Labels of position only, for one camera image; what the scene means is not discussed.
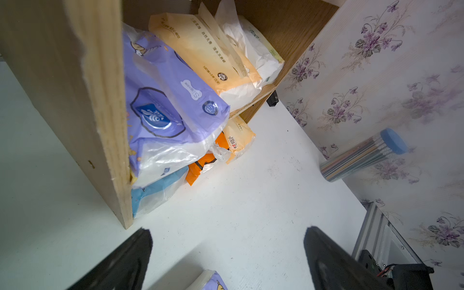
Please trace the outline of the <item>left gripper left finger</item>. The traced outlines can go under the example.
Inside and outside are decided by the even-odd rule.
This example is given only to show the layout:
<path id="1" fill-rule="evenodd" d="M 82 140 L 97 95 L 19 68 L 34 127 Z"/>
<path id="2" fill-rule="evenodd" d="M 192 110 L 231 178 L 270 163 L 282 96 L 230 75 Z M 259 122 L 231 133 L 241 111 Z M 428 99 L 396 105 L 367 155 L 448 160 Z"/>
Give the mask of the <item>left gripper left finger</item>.
<path id="1" fill-rule="evenodd" d="M 71 290 L 140 290 L 153 247 L 148 229 L 140 228 L 102 260 Z"/>

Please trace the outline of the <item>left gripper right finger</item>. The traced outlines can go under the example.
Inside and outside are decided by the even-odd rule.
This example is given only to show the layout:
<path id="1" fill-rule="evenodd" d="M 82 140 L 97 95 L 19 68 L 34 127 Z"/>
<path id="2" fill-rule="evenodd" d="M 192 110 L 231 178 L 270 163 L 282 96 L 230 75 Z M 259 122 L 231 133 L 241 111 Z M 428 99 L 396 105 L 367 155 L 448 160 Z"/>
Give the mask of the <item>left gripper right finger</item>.
<path id="1" fill-rule="evenodd" d="M 303 245 L 316 290 L 391 289 L 318 227 L 307 228 Z"/>

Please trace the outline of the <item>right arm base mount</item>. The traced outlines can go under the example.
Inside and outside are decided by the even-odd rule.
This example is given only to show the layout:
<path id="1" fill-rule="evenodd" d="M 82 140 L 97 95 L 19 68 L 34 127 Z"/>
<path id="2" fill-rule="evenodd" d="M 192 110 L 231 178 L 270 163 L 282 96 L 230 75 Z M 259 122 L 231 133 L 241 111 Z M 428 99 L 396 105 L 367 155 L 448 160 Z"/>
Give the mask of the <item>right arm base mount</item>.
<path id="1" fill-rule="evenodd" d="M 358 261 L 368 272 L 390 290 L 432 290 L 430 274 L 435 271 L 423 263 L 390 264 L 383 269 L 371 253 L 362 250 Z"/>

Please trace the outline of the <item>purple wet wipes pack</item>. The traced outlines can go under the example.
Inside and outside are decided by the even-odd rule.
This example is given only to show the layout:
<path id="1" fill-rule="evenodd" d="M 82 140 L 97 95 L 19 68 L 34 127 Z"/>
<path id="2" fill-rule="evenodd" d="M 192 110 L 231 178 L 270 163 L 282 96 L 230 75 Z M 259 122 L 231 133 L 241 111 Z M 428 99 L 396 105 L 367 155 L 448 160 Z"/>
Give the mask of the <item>purple wet wipes pack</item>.
<path id="1" fill-rule="evenodd" d="M 201 159 L 230 107 L 162 40 L 123 25 L 123 62 L 133 188 Z"/>

